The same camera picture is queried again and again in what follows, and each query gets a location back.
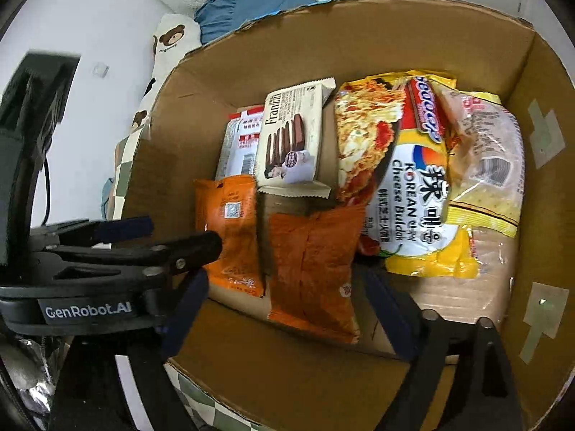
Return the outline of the orange snack packet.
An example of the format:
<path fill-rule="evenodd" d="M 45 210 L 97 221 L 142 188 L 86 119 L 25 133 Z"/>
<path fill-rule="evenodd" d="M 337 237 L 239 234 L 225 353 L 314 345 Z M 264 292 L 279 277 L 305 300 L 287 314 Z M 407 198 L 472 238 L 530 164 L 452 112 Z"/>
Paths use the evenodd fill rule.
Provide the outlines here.
<path fill-rule="evenodd" d="M 222 240 L 218 259 L 206 266 L 210 283 L 254 297 L 264 295 L 259 268 L 256 181 L 236 175 L 195 182 L 195 227 Z"/>
<path fill-rule="evenodd" d="M 351 265 L 364 225 L 364 206 L 310 216 L 275 213 L 269 220 L 274 273 L 268 319 L 336 343 L 360 337 Z"/>

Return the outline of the orange snack packet right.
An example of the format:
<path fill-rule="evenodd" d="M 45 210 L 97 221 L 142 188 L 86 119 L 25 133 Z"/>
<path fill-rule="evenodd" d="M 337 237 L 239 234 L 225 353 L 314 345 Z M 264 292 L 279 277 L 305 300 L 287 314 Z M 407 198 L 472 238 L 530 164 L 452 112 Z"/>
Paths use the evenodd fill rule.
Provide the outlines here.
<path fill-rule="evenodd" d="M 360 337 L 351 265 L 364 225 L 364 206 L 310 216 L 275 213 L 269 220 L 274 273 L 268 319 L 336 343 Z"/>

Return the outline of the clear yellow bread pack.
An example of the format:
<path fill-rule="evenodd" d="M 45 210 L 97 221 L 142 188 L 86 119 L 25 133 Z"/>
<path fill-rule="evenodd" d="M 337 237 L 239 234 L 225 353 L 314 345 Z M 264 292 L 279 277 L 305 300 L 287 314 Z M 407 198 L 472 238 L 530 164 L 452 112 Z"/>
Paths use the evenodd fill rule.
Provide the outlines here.
<path fill-rule="evenodd" d="M 523 137 L 503 105 L 437 81 L 432 89 L 448 120 L 448 224 L 513 238 L 524 192 Z"/>

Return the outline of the bear print pillow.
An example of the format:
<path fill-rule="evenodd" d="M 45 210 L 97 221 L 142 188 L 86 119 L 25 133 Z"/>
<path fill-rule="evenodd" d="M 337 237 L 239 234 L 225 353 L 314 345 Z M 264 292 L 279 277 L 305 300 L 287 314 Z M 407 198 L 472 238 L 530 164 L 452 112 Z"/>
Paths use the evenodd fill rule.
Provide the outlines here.
<path fill-rule="evenodd" d="M 130 133 L 135 133 L 149 118 L 156 96 L 170 75 L 188 52 L 201 46 L 201 28 L 194 19 L 178 14 L 162 16 L 153 34 L 154 65 L 150 81 L 134 114 Z"/>

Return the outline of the wall socket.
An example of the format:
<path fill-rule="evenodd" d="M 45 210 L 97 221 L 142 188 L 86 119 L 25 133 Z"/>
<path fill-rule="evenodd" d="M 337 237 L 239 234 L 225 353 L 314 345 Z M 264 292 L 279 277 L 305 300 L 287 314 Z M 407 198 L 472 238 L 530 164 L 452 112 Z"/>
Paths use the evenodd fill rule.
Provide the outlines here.
<path fill-rule="evenodd" d="M 103 62 L 98 62 L 95 66 L 93 66 L 93 75 L 99 78 L 104 78 L 107 75 L 108 70 L 108 65 Z"/>

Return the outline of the brown cardboard box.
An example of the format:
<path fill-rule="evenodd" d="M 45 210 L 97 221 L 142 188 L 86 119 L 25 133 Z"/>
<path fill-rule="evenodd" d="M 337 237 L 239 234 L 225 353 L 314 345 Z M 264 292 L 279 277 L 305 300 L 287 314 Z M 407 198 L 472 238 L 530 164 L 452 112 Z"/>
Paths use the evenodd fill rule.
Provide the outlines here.
<path fill-rule="evenodd" d="M 574 86 L 523 20 L 339 0 L 158 85 L 123 216 L 212 230 L 169 367 L 274 430 L 524 430 L 574 383 Z"/>

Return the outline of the Franzzi chocolate wafer pack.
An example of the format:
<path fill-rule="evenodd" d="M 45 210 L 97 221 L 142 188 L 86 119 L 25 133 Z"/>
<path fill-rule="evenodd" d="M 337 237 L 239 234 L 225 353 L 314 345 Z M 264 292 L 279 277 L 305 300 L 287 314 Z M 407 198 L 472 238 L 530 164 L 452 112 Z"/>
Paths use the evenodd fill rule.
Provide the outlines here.
<path fill-rule="evenodd" d="M 266 96 L 254 176 L 257 190 L 284 198 L 330 196 L 317 180 L 323 141 L 323 106 L 335 79 L 309 81 Z"/>

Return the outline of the Sedaap cheese buldak noodle pack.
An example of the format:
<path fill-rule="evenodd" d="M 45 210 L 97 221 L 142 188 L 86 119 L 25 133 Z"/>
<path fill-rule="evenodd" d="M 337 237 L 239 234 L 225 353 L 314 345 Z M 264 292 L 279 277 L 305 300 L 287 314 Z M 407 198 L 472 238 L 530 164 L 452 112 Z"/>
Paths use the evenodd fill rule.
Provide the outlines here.
<path fill-rule="evenodd" d="M 471 231 L 446 221 L 448 125 L 433 82 L 456 85 L 417 70 L 341 85 L 337 199 L 364 206 L 358 250 L 389 272 L 471 279 L 479 273 Z"/>

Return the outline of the orange snack packet left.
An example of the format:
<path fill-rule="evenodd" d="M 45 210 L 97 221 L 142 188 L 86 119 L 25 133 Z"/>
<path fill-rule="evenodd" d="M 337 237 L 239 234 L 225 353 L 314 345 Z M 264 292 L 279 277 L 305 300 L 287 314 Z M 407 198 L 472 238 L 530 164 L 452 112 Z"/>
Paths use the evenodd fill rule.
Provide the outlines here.
<path fill-rule="evenodd" d="M 254 297 L 264 295 L 259 268 L 256 181 L 236 175 L 195 182 L 195 227 L 222 240 L 218 259 L 206 266 L 210 283 Z"/>

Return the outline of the green white checkered cushion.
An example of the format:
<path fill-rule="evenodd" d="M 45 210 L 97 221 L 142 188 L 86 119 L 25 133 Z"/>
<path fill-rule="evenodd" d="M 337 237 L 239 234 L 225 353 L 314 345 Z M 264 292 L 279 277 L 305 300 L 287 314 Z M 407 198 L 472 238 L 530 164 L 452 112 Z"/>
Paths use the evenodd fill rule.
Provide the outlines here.
<path fill-rule="evenodd" d="M 225 126 L 207 131 L 194 126 L 147 125 L 118 144 L 114 219 L 148 216 L 150 236 L 136 244 L 161 243 L 196 232 L 195 181 L 215 180 Z M 208 394 L 187 373 L 187 355 L 167 362 L 167 376 L 193 422 L 201 430 L 253 430 L 256 425 Z"/>

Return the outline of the red white snack pack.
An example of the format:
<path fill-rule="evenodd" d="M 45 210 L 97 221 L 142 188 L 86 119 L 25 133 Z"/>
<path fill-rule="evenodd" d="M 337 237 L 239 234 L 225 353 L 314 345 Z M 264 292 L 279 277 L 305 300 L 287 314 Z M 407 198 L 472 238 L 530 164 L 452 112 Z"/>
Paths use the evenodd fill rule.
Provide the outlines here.
<path fill-rule="evenodd" d="M 254 173 L 263 113 L 264 106 L 256 105 L 229 116 L 215 180 Z"/>

